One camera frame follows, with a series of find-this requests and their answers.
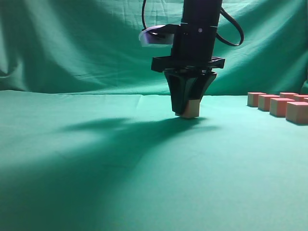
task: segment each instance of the block row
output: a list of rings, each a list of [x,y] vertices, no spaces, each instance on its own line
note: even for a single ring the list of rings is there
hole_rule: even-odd
[[[280,95],[249,92],[247,105],[270,112],[276,117],[285,117],[293,123],[308,124],[308,95],[291,92],[281,92]]]

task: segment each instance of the black cable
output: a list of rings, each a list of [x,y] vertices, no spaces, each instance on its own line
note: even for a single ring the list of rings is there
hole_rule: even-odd
[[[241,41],[240,41],[239,44],[231,43],[231,42],[229,42],[229,41],[226,41],[226,40],[225,40],[222,36],[220,36],[218,33],[217,33],[217,35],[216,35],[216,38],[217,38],[219,41],[221,41],[221,42],[223,42],[223,43],[225,43],[225,44],[227,44],[227,45],[229,45],[229,46],[234,46],[234,47],[240,46],[240,45],[244,42],[244,32],[243,32],[241,26],[240,26],[240,25],[237,23],[237,21],[236,21],[234,18],[232,18],[223,8],[221,8],[220,13],[222,14],[222,16],[224,16],[229,22],[231,22],[231,23],[236,27],[236,29],[238,30],[238,32],[239,32],[240,35],[241,35]]]
[[[142,24],[143,24],[143,30],[146,29],[146,24],[145,24],[145,20],[144,20],[144,9],[145,9],[145,4],[146,4],[146,0],[143,0],[143,5],[142,5]]]
[[[144,20],[145,4],[146,4],[146,0],[143,0],[143,4],[142,4],[142,13],[141,13],[141,15],[142,15],[143,30],[145,30],[145,29],[147,28],[147,27],[146,27],[146,24],[145,24],[145,20]],[[223,8],[221,8],[220,13],[222,14],[222,16],[224,16],[229,22],[231,22],[231,23],[236,27],[236,29],[239,31],[239,33],[240,33],[240,35],[241,35],[241,41],[240,41],[239,44],[231,43],[231,42],[225,40],[222,36],[220,36],[219,33],[216,34],[216,38],[217,38],[219,41],[221,41],[221,42],[223,42],[223,43],[225,43],[225,44],[227,44],[227,45],[229,45],[229,46],[234,46],[234,47],[240,46],[240,45],[244,42],[244,32],[243,32],[241,26],[240,26],[240,25],[237,23],[237,21],[236,21],[234,18],[232,18]]]

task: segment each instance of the green backdrop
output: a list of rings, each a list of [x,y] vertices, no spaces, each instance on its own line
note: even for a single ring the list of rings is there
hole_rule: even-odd
[[[147,25],[179,23],[183,0],[148,0]],[[0,0],[0,90],[169,94],[142,48],[142,0]],[[226,58],[207,94],[308,92],[307,0],[224,0],[245,32],[240,47],[217,41]],[[219,32],[237,42],[224,18]]]

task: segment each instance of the pink cube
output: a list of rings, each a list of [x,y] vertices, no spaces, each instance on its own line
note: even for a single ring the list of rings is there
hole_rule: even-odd
[[[279,98],[279,95],[259,95],[258,109],[268,112],[270,110],[270,99]]]
[[[277,117],[285,117],[287,102],[295,102],[295,100],[288,98],[271,98],[269,106],[270,114]]]
[[[258,107],[258,97],[259,95],[266,95],[266,93],[262,92],[249,92],[248,93],[248,101],[247,105],[250,107]]]
[[[303,102],[304,98],[308,98],[308,95],[294,95],[293,99],[299,102]]]
[[[185,111],[182,115],[175,113],[176,116],[180,116],[185,119],[191,119],[199,117],[200,114],[200,102],[201,100],[189,100],[187,102]]]
[[[294,99],[294,95],[298,95],[297,93],[292,92],[281,92],[280,97],[281,98],[288,98],[288,99]]]
[[[288,102],[285,118],[296,124],[308,124],[308,102]]]

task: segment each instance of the table surface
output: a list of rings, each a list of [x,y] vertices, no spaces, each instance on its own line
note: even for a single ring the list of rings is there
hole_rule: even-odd
[[[246,104],[0,91],[0,230],[307,230],[308,126]]]

